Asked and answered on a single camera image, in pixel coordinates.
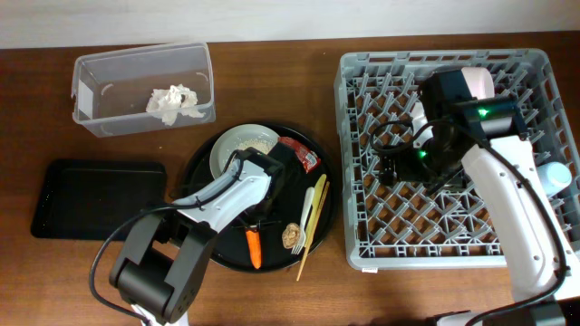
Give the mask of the orange carrot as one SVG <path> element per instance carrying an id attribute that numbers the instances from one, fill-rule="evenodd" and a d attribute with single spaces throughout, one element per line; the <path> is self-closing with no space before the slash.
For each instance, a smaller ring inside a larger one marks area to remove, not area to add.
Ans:
<path id="1" fill-rule="evenodd" d="M 259 270 L 262 266 L 262 251 L 259 232 L 256 229 L 246 230 L 246 240 L 251 264 Z"/>

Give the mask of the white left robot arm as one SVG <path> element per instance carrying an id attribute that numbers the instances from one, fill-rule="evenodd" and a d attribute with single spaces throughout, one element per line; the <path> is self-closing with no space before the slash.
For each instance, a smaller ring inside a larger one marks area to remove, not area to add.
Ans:
<path id="1" fill-rule="evenodd" d="M 179 321 L 198 295 L 218 236 L 244 213 L 261 224 L 277 201 L 293 203 L 313 173 L 282 141 L 267 153 L 233 151 L 222 174 L 197 192 L 144 208 L 112 231 L 89 271 L 93 298 L 144 325 Z M 104 298 L 95 285 L 105 250 L 123 230 L 129 233 L 109 282 L 130 309 Z"/>

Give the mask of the white plastic fork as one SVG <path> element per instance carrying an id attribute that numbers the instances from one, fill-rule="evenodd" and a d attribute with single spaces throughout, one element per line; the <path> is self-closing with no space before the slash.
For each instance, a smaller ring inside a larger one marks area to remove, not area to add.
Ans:
<path id="1" fill-rule="evenodd" d="M 307 221 L 307 218 L 309 216 L 309 213 L 310 213 L 310 210 L 312 207 L 313 200 L 314 200 L 314 188 L 309 187 L 306 189 L 306 192 L 304 195 L 304 203 L 303 203 L 302 214 L 301 214 L 300 225 L 299 225 L 298 241 L 297 241 L 296 245 L 293 247 L 291 254 L 299 254 L 301 252 L 304 244 L 305 244 L 305 239 L 306 239 L 305 226 L 306 226 L 306 221 Z"/>

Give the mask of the brown food lump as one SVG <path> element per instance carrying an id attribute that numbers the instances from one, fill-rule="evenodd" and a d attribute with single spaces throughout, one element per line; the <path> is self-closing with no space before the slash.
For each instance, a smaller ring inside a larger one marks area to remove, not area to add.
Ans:
<path id="1" fill-rule="evenodd" d="M 282 242 L 285 249 L 294 249 L 300 240 L 301 228 L 296 223 L 290 223 L 282 233 Z"/>

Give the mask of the wooden chopstick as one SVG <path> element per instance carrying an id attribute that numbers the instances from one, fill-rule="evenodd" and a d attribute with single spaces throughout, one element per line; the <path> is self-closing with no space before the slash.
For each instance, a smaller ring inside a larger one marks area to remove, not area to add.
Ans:
<path id="1" fill-rule="evenodd" d="M 324 189 L 323 189 L 323 193 L 322 193 L 322 196 L 321 196 L 320 205 L 318 207 L 318 211 L 316 212 L 316 215 L 315 215 L 315 218 L 314 218 L 314 231 L 313 231 L 312 243 L 314 241 L 315 230 L 316 230 L 316 227 L 318 225 L 318 221 L 320 219 L 320 215 L 322 214 L 322 211 L 323 211 L 324 202 L 325 202 L 325 199 L 327 197 L 327 193 L 328 193 L 329 187 L 330 187 L 330 182 L 329 181 L 326 181 L 326 183 L 324 184 Z M 298 274 L 297 274 L 296 279 L 295 279 L 297 282 L 300 281 L 300 278 L 301 278 L 303 269 L 305 267 L 305 262 L 306 262 L 306 259 L 307 259 L 308 254 L 309 254 L 310 248 L 312 246 L 312 243 L 309 244 L 307 247 L 304 248 L 304 254 L 303 254 L 302 260 L 300 262 Z"/>

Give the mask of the grey plate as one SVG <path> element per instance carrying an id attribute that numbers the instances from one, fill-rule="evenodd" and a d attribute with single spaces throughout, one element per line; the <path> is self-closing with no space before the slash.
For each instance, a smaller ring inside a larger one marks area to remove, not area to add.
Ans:
<path id="1" fill-rule="evenodd" d="M 237 145 L 247 139 L 268 139 L 277 144 L 279 135 L 272 129 L 260 124 L 243 124 L 227 130 L 218 137 L 209 156 L 209 168 L 214 179 L 218 179 L 227 166 L 230 156 L 236 151 Z M 280 158 L 272 158 L 256 149 L 239 150 L 242 158 L 249 159 L 266 169 L 283 168 Z"/>

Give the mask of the red snack wrapper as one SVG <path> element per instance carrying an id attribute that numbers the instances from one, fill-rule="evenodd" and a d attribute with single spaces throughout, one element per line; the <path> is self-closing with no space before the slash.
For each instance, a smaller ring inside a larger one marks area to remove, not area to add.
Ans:
<path id="1" fill-rule="evenodd" d="M 278 142 L 285 144 L 294 150 L 306 174 L 310 173 L 321 164 L 321 159 L 317 154 L 298 140 L 290 137 L 279 137 Z"/>

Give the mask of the light blue cup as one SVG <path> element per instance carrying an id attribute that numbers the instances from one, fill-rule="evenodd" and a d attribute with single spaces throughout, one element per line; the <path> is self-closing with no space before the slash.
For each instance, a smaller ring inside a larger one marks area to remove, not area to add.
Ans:
<path id="1" fill-rule="evenodd" d="M 538 178 L 548 197 L 552 197 L 572 183 L 572 173 L 563 163 L 549 162 L 537 168 Z"/>

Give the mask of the yellow plastic knife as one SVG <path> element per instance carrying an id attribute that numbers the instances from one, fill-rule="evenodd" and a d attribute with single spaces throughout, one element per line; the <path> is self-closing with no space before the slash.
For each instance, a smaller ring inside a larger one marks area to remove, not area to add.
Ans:
<path id="1" fill-rule="evenodd" d="M 316 215 L 316 212 L 318 211 L 318 207 L 320 205 L 320 201 L 321 201 L 321 196 L 323 193 L 323 189 L 324 189 L 324 184 L 326 183 L 326 179 L 327 176 L 325 174 L 322 174 L 315 186 L 314 186 L 314 198 L 313 198 L 313 203 L 312 203 L 312 211 L 310 213 L 310 216 L 307 220 L 307 224 L 306 224 L 306 240 L 304 243 L 304 246 L 307 247 L 309 244 L 312 243 L 312 238 L 313 238 L 313 231 L 314 231 L 314 218 Z"/>

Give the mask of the white napkin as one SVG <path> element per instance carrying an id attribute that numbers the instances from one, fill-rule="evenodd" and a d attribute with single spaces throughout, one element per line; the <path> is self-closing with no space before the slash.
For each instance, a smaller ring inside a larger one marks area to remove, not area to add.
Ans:
<path id="1" fill-rule="evenodd" d="M 176 122 L 179 114 L 194 119 L 203 118 L 205 114 L 196 108 L 197 105 L 197 93 L 179 84 L 171 85 L 168 89 L 154 89 L 146 111 L 170 127 Z"/>

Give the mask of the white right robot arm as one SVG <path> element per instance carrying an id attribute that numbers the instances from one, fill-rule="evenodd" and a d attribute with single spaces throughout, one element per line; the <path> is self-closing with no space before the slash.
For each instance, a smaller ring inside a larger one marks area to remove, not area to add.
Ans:
<path id="1" fill-rule="evenodd" d="M 440 189 L 460 171 L 484 201 L 499 239 L 513 303 L 475 313 L 448 312 L 429 325 L 576 325 L 579 322 L 579 259 L 559 224 L 549 197 L 568 187 L 548 187 L 537 167 L 527 125 L 516 102 L 495 93 L 485 68 L 434 72 L 419 86 L 420 102 L 402 124 L 412 137 L 379 145 L 380 124 L 370 146 L 386 162 L 388 180 L 416 181 Z"/>

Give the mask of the rice and food scraps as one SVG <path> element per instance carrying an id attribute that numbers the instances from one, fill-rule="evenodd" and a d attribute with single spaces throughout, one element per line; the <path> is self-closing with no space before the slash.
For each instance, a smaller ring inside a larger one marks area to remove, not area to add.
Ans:
<path id="1" fill-rule="evenodd" d="M 268 139 L 247 139 L 237 145 L 237 149 L 246 150 L 249 148 L 256 149 L 264 154 L 268 154 L 274 147 L 275 143 Z"/>

